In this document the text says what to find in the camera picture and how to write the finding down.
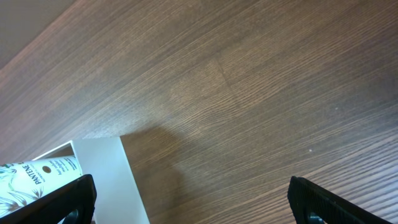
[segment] brown wooden surface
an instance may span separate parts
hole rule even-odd
[[[77,0],[0,97],[0,163],[125,135],[151,223],[292,223],[291,175],[398,223],[395,0]]]

